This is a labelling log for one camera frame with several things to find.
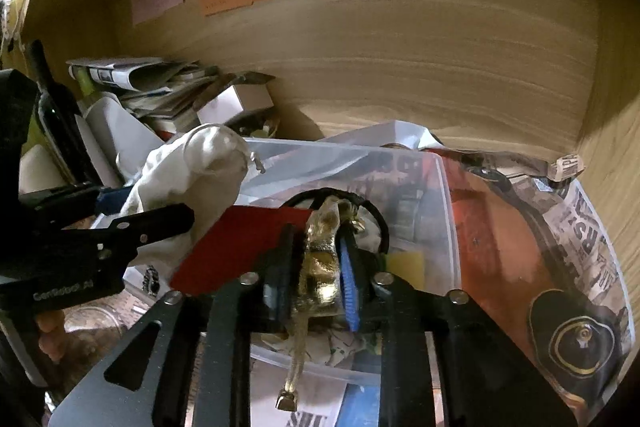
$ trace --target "clutter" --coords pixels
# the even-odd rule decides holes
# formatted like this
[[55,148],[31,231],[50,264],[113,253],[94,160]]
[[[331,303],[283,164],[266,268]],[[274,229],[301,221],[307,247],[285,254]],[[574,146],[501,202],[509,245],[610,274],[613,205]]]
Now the clutter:
[[197,94],[215,79],[210,76],[198,78],[184,84],[172,92],[146,92],[134,96],[121,95],[120,102],[135,117],[171,118],[190,107]]
[[147,115],[142,120],[162,139],[165,136],[171,138],[174,134],[189,132],[194,127],[199,126],[198,115],[191,107],[186,107],[175,116]]
[[188,233],[138,248],[133,264],[152,264],[166,280],[236,201],[251,161],[246,143],[223,126],[203,125],[154,150],[120,215],[185,203],[195,222]]
[[221,92],[236,84],[267,84],[273,80],[272,74],[258,73],[257,71],[245,71],[244,73],[225,73],[220,75],[215,84],[203,90],[193,101],[193,110],[201,110],[207,103],[217,97]]
[[273,138],[278,131],[280,117],[275,108],[252,114],[229,124],[242,137]]

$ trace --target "black object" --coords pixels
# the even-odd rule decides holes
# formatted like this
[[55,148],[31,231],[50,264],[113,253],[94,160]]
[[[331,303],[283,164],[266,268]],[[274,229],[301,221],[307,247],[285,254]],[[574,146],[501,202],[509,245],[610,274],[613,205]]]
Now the black object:
[[80,110],[75,97],[68,87],[53,79],[40,41],[27,45],[26,57],[40,89],[36,121],[58,160],[76,183],[102,184],[78,129]]
[[[108,229],[63,229],[94,213],[101,187],[85,183],[18,196],[20,149],[35,97],[35,84],[23,74],[0,71],[0,399],[15,405],[16,417],[40,418],[42,393],[34,387],[55,383],[58,372],[38,347],[33,315],[120,292],[137,248],[187,232],[193,211],[173,204],[115,219]],[[38,401],[39,413],[33,409]]]
[[148,265],[142,278],[142,291],[152,297],[158,297],[160,291],[160,274],[153,265]]
[[620,334],[604,306],[580,306],[568,293],[541,293],[531,305],[529,328],[542,366],[569,393],[591,406],[618,368]]
[[[248,426],[249,334],[284,330],[280,317],[288,316],[302,256],[296,245],[285,227],[280,245],[258,261],[255,283],[241,277],[209,298],[165,295],[57,407],[49,427],[182,425],[201,331],[207,336],[193,426]],[[362,312],[364,328],[384,339],[380,426],[435,426],[425,331],[433,331],[446,425],[576,425],[545,378],[467,294],[422,293],[399,277],[386,282],[370,280]]]

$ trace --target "white plastic container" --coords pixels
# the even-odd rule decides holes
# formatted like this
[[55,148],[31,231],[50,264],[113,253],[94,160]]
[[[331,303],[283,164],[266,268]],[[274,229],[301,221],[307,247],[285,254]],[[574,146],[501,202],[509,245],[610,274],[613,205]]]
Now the white plastic container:
[[[327,142],[247,142],[266,172],[250,169],[236,204],[276,207],[299,192],[319,187],[356,192],[375,204],[385,217],[389,252],[424,254],[425,291],[444,295],[460,286],[456,230],[439,156]],[[287,355],[260,346],[252,346],[252,357],[280,367],[290,363]],[[305,372],[357,385],[380,385],[380,357],[356,354],[355,360],[340,365],[347,368],[305,363]]]

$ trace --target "white cloth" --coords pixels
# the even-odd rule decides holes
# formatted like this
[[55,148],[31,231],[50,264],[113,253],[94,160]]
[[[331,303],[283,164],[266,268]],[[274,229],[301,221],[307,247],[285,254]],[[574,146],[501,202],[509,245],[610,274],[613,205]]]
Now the white cloth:
[[193,210],[195,222],[187,233],[138,248],[132,266],[152,264],[169,280],[194,245],[236,201],[250,156],[238,134],[212,124],[196,127],[151,151],[120,216],[185,203]]

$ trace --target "human hand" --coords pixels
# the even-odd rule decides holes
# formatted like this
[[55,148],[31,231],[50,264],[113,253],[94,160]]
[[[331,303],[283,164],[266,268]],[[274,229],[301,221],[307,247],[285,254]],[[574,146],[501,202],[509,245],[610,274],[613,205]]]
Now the human hand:
[[35,316],[35,320],[40,330],[40,350],[58,363],[66,349],[65,312],[58,310],[40,313]]

